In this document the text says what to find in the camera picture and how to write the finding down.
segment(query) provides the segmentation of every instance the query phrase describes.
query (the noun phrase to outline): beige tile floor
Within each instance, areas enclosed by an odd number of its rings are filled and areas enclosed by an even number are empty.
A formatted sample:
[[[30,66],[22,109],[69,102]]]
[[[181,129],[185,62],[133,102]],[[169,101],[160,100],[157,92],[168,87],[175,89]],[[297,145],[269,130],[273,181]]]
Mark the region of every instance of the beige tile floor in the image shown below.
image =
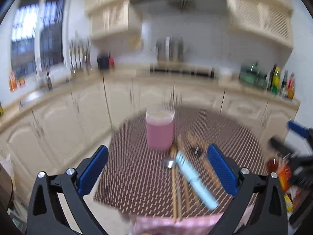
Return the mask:
[[[106,137],[103,141],[99,141],[99,144],[95,144],[95,149],[91,150],[88,152],[82,159],[91,157],[93,153],[97,150],[98,146],[105,145],[109,146],[111,140],[111,135]],[[96,190],[96,185],[98,184],[98,180],[93,187],[91,193],[89,195],[84,196],[84,200],[91,210],[92,214],[95,216],[99,224],[104,228],[104,230],[109,234],[109,235],[126,235],[129,234],[129,229],[130,229],[130,223],[125,222],[122,220],[119,212],[113,208],[103,206],[99,203],[96,203],[92,200],[94,192]],[[63,194],[59,194],[59,199],[63,208],[63,211],[65,213],[65,216],[68,220],[68,223],[71,227],[71,229],[80,232],[80,229],[75,222],[71,211],[69,210],[69,207],[66,203],[65,197]]]

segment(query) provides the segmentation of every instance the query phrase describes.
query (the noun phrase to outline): wooden countertop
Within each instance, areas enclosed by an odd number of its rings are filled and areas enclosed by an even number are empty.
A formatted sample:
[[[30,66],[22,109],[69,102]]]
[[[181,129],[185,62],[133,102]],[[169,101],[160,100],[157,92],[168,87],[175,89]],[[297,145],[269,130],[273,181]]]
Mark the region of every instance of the wooden countertop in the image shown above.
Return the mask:
[[[148,69],[136,69],[136,68],[116,68],[115,70],[107,71],[101,73],[99,71],[87,76],[83,75],[77,79],[70,81],[67,84],[58,86],[50,92],[47,92],[43,97],[30,103],[29,105],[19,108],[19,101],[10,105],[10,108],[5,110],[5,113],[0,117],[0,133],[3,132],[10,125],[14,124],[16,121],[21,119],[23,116],[28,114],[32,109],[46,104],[53,98],[60,96],[64,93],[70,92],[71,90],[77,90],[80,88],[85,88],[88,85],[92,85],[95,82],[99,82],[104,78],[104,80],[121,80],[121,79],[133,79],[145,80],[153,78],[159,81],[175,81],[184,84],[198,85],[199,87],[209,87],[215,89],[223,89],[226,91],[231,91],[237,94],[249,95],[253,98],[267,99],[270,102],[275,102],[282,104],[286,107],[298,110],[300,106],[300,101],[297,99],[288,100],[281,98],[276,95],[272,95],[267,91],[258,90],[255,88],[247,87],[241,84],[238,80],[210,80],[202,77],[195,77],[190,75],[177,75],[177,74],[150,74]]]

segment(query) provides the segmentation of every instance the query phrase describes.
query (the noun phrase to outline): pink cup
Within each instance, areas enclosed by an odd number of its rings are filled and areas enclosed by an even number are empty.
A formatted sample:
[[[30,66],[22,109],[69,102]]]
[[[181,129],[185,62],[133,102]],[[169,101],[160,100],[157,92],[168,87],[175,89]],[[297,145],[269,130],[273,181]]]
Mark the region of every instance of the pink cup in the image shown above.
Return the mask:
[[[146,113],[148,146],[160,151],[171,148],[175,130],[175,111],[162,107],[151,107]]]

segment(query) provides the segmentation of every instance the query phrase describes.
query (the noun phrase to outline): window pane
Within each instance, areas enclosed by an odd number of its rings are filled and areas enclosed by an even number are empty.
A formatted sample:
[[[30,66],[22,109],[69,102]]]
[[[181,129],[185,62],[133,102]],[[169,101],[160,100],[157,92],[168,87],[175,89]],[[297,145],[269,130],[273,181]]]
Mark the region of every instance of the window pane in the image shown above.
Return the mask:
[[[46,0],[40,34],[41,67],[63,63],[62,21],[65,0]]]
[[[36,72],[34,38],[39,0],[21,0],[11,34],[11,64],[17,79]]]

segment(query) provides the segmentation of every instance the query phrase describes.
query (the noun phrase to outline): blue gripper pad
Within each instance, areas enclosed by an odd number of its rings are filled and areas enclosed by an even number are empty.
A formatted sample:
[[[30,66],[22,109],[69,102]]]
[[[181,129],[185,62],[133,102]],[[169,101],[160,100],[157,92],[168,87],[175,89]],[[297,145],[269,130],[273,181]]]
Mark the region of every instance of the blue gripper pad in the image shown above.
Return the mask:
[[[224,155],[217,146],[211,144],[208,147],[207,156],[226,193],[236,197],[238,193],[237,177],[226,163]]]
[[[293,130],[294,132],[298,133],[303,138],[309,137],[308,131],[305,128],[303,128],[302,126],[294,123],[293,121],[288,122],[288,127],[290,130]]]
[[[77,194],[80,197],[90,194],[108,159],[108,148],[101,146],[78,180]]]

